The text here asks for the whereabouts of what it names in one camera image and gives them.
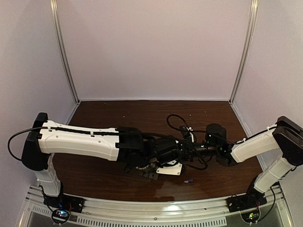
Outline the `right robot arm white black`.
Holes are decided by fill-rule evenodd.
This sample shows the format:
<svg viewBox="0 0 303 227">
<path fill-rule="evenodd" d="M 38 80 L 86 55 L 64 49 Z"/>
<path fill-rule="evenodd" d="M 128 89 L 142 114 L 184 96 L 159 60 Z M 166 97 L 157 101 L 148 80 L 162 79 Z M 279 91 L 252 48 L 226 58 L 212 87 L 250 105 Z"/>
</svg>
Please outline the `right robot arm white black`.
<svg viewBox="0 0 303 227">
<path fill-rule="evenodd" d="M 244 195 L 227 199 L 230 208 L 265 204 L 265 192 L 303 164 L 303 129 L 285 116 L 279 117 L 265 130 L 235 143 L 227 141 L 226 129 L 221 125 L 209 124 L 205 139 L 200 144 L 192 141 L 182 143 L 181 157 L 185 160 L 198 157 L 202 162 L 205 157 L 215 157 L 220 165 L 230 167 L 269 151 L 281 152 L 270 166 L 253 178 Z"/>
</svg>

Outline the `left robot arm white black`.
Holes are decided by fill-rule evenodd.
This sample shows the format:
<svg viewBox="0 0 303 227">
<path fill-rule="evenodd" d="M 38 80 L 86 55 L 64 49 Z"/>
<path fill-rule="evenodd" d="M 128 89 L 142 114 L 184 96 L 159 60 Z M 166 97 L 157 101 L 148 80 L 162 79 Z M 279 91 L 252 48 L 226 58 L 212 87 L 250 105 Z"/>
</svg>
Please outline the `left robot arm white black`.
<svg viewBox="0 0 303 227">
<path fill-rule="evenodd" d="M 28 130 L 21 162 L 42 186 L 45 202 L 62 207 L 71 200 L 63 193 L 53 165 L 56 153 L 121 162 L 149 176 L 180 175 L 180 142 L 170 136 L 143 133 L 137 128 L 82 128 L 59 124 L 39 113 Z"/>
</svg>

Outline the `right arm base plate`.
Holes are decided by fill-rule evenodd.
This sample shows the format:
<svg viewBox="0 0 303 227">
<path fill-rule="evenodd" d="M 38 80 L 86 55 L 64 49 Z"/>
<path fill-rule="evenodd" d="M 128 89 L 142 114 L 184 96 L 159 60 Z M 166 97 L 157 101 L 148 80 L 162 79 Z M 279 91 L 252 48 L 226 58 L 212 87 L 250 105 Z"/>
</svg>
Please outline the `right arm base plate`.
<svg viewBox="0 0 303 227">
<path fill-rule="evenodd" d="M 230 213 L 257 208 L 259 205 L 267 203 L 264 194 L 259 192 L 250 192 L 243 195 L 233 195 L 226 199 L 227 207 Z"/>
</svg>

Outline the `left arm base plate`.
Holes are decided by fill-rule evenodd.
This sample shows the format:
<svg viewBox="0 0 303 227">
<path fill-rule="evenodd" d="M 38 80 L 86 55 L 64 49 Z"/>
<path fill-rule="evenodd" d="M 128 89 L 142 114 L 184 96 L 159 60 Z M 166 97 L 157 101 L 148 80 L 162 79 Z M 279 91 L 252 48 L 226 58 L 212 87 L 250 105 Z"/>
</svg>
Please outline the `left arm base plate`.
<svg viewBox="0 0 303 227">
<path fill-rule="evenodd" d="M 59 197 L 52 197 L 43 195 L 44 204 L 52 208 L 63 209 L 66 211 L 82 213 L 84 199 L 70 195 L 59 195 Z"/>
</svg>

